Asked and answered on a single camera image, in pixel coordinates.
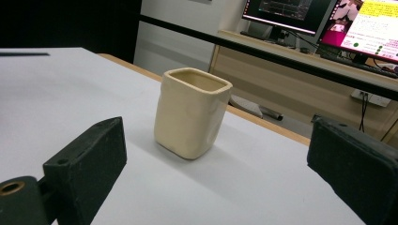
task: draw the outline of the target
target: cream-colored cup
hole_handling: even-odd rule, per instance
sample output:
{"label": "cream-colored cup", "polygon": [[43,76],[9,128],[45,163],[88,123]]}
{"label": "cream-colored cup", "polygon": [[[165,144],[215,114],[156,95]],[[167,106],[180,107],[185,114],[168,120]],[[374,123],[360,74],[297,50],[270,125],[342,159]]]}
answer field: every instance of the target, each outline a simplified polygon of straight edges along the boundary
{"label": "cream-colored cup", "polygon": [[157,143],[182,158],[202,156],[215,142],[232,84],[195,68],[166,71],[155,120]]}

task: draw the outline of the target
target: computer monitor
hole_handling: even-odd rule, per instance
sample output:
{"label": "computer monitor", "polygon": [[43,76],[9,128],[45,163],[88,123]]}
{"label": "computer monitor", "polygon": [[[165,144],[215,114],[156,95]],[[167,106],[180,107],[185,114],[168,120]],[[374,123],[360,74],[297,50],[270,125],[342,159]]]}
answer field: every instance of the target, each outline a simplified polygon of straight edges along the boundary
{"label": "computer monitor", "polygon": [[269,39],[278,40],[282,30],[315,36],[331,1],[246,0],[242,18],[271,25]]}
{"label": "computer monitor", "polygon": [[398,1],[338,0],[318,43],[356,56],[398,64]]}

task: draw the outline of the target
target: white wall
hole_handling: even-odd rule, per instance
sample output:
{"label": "white wall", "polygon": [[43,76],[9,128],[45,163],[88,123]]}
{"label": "white wall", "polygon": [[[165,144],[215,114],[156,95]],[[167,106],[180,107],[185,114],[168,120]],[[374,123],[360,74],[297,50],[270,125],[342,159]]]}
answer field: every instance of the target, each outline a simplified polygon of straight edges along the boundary
{"label": "white wall", "polygon": [[[226,4],[236,2],[243,0],[143,0],[141,14],[217,35]],[[203,40],[140,22],[134,64],[159,75],[183,67],[208,71],[213,49]]]}

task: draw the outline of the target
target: white table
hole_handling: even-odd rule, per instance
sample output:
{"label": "white table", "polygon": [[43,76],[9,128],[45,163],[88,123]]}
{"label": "white table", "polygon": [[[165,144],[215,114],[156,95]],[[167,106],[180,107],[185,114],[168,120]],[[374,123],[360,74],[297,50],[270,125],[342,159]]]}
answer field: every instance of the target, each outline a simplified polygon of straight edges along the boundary
{"label": "white table", "polygon": [[307,167],[305,144],[227,112],[214,146],[185,160],[154,141],[159,82],[80,48],[13,51],[50,56],[0,57],[0,182],[41,178],[120,115],[128,163],[93,224],[363,224]]}

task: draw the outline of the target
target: cable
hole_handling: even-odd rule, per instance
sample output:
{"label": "cable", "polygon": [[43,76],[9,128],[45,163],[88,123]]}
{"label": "cable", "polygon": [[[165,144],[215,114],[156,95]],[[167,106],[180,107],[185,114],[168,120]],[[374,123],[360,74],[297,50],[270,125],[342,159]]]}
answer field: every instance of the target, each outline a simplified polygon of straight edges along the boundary
{"label": "cable", "polygon": [[364,119],[365,119],[366,108],[369,102],[369,94],[364,92],[361,92],[360,94],[362,95],[362,117],[360,119],[360,130],[362,130],[362,132],[364,133],[365,132]]}

